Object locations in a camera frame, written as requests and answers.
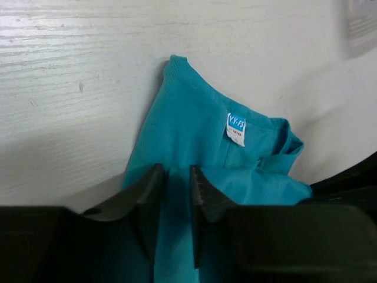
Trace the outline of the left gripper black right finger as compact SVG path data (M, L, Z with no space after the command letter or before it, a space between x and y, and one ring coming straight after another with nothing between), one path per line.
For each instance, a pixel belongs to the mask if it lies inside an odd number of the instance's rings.
M376 225L349 205L238 205L190 169L201 282L375 282Z

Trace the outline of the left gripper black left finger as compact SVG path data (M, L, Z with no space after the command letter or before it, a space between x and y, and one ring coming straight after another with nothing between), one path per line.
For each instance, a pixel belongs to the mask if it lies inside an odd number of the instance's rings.
M1 281L152 282L165 178L155 164L84 213L1 207Z

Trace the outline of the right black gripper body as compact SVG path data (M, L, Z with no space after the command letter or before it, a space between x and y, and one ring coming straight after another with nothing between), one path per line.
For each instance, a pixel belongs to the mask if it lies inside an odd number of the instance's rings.
M358 164L311 186L310 203L376 206L376 153Z

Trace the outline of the teal t-shirt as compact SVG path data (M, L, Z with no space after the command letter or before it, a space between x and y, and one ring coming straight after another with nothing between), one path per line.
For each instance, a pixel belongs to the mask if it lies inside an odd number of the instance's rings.
M194 268L190 167L243 205L295 205L309 185L289 172L303 142L283 118L259 114L209 85L185 57L172 55L128 162L124 187L152 165L168 172L161 206L155 282L199 282Z

